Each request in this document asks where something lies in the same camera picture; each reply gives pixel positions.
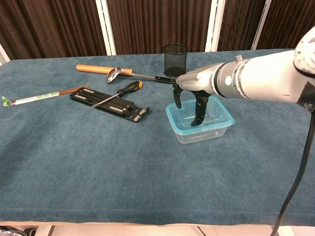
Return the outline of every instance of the teal fabric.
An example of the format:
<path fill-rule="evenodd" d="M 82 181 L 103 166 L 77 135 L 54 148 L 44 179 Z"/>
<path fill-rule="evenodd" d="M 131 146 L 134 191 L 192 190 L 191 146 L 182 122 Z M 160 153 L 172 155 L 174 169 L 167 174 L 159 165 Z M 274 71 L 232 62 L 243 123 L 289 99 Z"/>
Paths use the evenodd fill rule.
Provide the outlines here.
<path fill-rule="evenodd" d="M 187 71 L 281 50 L 189 53 Z M 107 94 L 136 78 L 77 64 L 163 76 L 163 55 L 14 60 L 0 94 L 19 99 L 89 85 Z M 274 224 L 297 173 L 310 114 L 295 104 L 218 99 L 236 124 L 213 140 L 180 144 L 165 108 L 172 86 L 143 79 L 125 99 L 150 112 L 133 123 L 69 95 L 0 107 L 0 221 Z M 182 93 L 182 100 L 193 94 Z M 283 224 L 315 226 L 315 149 Z"/>

